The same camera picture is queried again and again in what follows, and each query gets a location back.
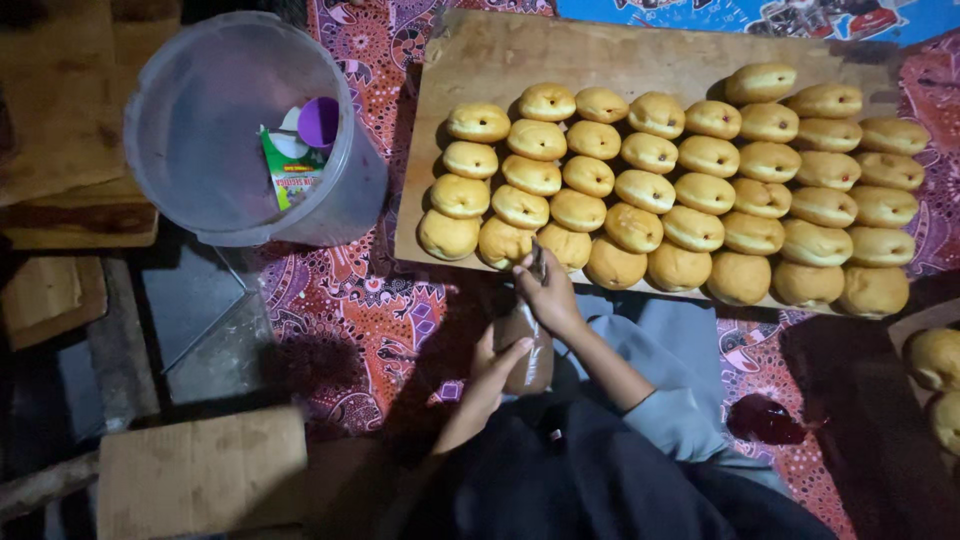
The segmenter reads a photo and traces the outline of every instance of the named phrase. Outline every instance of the dark clothing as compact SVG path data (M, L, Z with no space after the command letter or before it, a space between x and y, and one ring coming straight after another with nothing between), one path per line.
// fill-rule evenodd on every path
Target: dark clothing
M834 538L709 461L671 460L588 400L504 405L434 475L403 538Z

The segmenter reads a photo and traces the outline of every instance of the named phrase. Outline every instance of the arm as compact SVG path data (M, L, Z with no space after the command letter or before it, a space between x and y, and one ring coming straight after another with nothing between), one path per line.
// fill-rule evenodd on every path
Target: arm
M577 310L573 282L557 258L544 250L547 285L540 285L527 271L530 259L514 267L517 291L530 305L537 320L576 354L581 365L620 410L635 408L656 390L607 342L597 335Z

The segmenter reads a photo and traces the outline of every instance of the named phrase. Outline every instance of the person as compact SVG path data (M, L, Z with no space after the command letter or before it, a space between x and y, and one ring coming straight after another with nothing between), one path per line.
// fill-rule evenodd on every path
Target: person
M504 400L508 374L533 343L498 353L488 327L463 398L387 536L834 538L769 466L721 434L712 308L575 294L544 255L546 285L526 269L529 257L514 275L555 337L553 391Z

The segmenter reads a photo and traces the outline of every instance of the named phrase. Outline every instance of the person's right hand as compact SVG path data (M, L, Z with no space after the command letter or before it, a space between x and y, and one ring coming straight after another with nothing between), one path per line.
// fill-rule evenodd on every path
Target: person's right hand
M587 323L577 309L573 282L556 256L544 248L543 258L546 262L546 285L540 285L527 270L533 263L533 256L528 255L521 264L514 266L516 291L527 301L542 325L560 339L566 339Z

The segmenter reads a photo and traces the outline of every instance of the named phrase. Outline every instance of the person's left hand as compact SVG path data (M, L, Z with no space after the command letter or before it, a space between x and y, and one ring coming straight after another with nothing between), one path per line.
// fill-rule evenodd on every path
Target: person's left hand
M510 370L533 346L534 340L524 337L497 355L493 351L493 324L487 327L473 352L472 377L467 382L464 397L441 430L433 454L446 454L483 430L487 420L500 407L503 386Z

